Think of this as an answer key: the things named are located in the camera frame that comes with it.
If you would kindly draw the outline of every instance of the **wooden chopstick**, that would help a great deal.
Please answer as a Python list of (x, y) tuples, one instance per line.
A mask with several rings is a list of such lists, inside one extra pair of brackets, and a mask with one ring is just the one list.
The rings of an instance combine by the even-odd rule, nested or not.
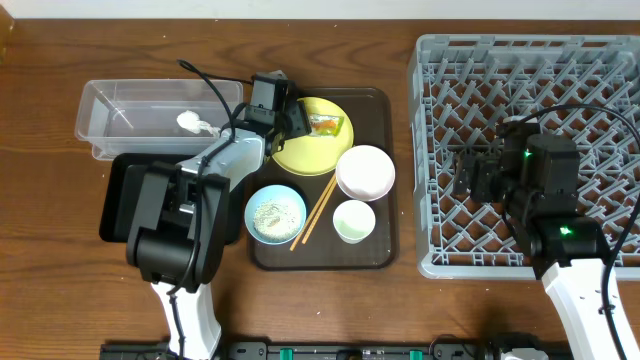
[[(311, 230), (313, 229), (316, 222), (318, 221), (317, 218), (320, 217), (320, 213), (322, 212), (322, 209), (324, 209), (324, 206), (327, 203), (325, 199), (329, 199), (329, 196), (331, 195), (335, 187), (336, 187), (336, 173), (334, 172), (333, 176), (331, 177), (331, 180), (329, 180), (329, 183), (322, 191), (322, 194), (320, 194), (320, 198), (318, 199), (318, 202), (316, 202), (313, 209), (311, 210), (311, 213), (309, 214), (307, 221), (305, 221), (304, 226), (302, 227), (302, 231), (300, 231), (300, 234), (296, 236), (296, 239), (293, 241), (293, 244), (291, 244), (289, 251), (293, 251), (296, 248), (296, 246), (298, 245), (298, 242), (300, 241), (300, 238), (302, 237), (302, 235), (304, 235), (307, 229), (307, 226), (309, 226), (309, 224), (313, 222), (313, 225), (309, 229), (309, 233), (311, 233)], [(304, 240), (302, 241), (303, 244), (307, 242), (308, 237), (309, 237), (308, 235), (305, 236)]]

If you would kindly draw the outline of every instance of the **chopsticks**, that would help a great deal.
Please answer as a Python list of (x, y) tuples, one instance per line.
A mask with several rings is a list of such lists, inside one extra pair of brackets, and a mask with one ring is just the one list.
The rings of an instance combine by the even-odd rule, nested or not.
[(331, 177), (331, 180), (329, 180), (329, 183), (327, 184), (327, 186), (324, 188), (324, 191), (320, 195), (318, 202), (316, 202), (316, 205), (313, 207), (313, 210), (311, 210), (311, 214), (309, 214), (307, 221), (305, 221), (304, 226), (302, 227), (302, 231), (300, 231), (300, 234), (296, 236), (296, 239), (293, 241), (293, 244), (289, 248), (289, 251), (295, 250), (296, 245), (298, 245), (298, 242), (300, 241), (300, 238), (302, 237), (302, 235), (304, 235), (304, 238), (302, 239), (302, 243), (303, 244), (307, 243), (307, 240), (309, 239), (309, 236), (311, 235), (313, 228), (316, 226), (316, 223), (318, 222), (318, 219), (322, 214), (322, 210), (324, 210), (325, 205), (327, 205), (327, 202), (329, 201), (329, 198), (331, 197), (331, 193), (333, 193), (333, 189), (335, 189), (336, 184), (337, 184), (336, 173), (334, 172), (333, 176)]

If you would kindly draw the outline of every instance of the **blue bowl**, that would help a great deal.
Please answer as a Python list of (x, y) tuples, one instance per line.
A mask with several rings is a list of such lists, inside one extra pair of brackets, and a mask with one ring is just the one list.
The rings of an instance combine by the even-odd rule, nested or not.
[[(300, 219), (301, 219), (300, 228), (295, 233), (295, 235), (283, 241), (273, 241), (271, 239), (261, 236), (253, 226), (253, 217), (255, 216), (256, 211), (258, 210), (258, 207), (260, 207), (260, 205), (262, 205), (264, 202), (269, 200), (286, 199), (286, 198), (291, 199), (293, 203), (295, 203), (296, 206), (298, 207), (298, 211), (300, 211)], [(267, 187), (263, 187), (262, 189), (258, 190), (255, 194), (253, 194), (253, 196), (251, 196), (251, 199), (249, 199), (249, 202), (247, 203), (247, 207), (244, 208), (244, 223), (247, 225), (247, 230), (249, 230), (249, 234), (251, 234), (251, 236), (253, 236), (254, 239), (267, 245), (284, 244), (286, 242), (289, 242), (295, 239), (295, 237), (298, 236), (298, 234), (300, 234), (300, 231), (302, 231), (302, 228), (304, 227), (304, 223), (306, 220), (307, 220), (307, 207), (305, 206), (304, 201), (302, 200), (302, 197), (295, 190), (283, 185), (270, 185)]]

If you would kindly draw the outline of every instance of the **plastic bin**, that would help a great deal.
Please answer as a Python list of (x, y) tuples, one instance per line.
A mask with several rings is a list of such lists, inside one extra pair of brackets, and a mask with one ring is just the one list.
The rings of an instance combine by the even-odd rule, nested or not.
[[(640, 125), (640, 37), (424, 35), (408, 69), (418, 269), (429, 278), (535, 279), (501, 209), (451, 195), (454, 156), (500, 151), (495, 124), (555, 104), (609, 106)], [(580, 151), (578, 211), (613, 246), (640, 194), (640, 151), (624, 125), (583, 110), (538, 119)], [(640, 235), (616, 262), (640, 279)]]
[[(213, 83), (233, 111), (242, 101), (242, 85)], [(92, 80), (82, 93), (75, 133), (93, 144), (98, 160), (121, 153), (196, 155), (211, 145), (211, 135), (182, 129), (176, 118), (186, 110), (217, 127), (229, 120), (202, 80)]]

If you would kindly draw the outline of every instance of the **table surface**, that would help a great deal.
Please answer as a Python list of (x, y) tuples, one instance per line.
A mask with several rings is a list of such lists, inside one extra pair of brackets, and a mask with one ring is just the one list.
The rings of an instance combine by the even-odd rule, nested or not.
[[(213, 281), (228, 338), (429, 343), (524, 331), (565, 341), (540, 283), (427, 280), (416, 269), (406, 71), (427, 33), (640, 34), (640, 22), (20, 20), (0, 66), (0, 358), (91, 359), (108, 340), (168, 335), (125, 245), (98, 226), (109, 162), (74, 137), (91, 79), (189, 78), (185, 58), (249, 78), (281, 69), (301, 86), (375, 86), (391, 101), (400, 248), (382, 271), (270, 273), (225, 249)], [(621, 283), (640, 336), (640, 283)]]

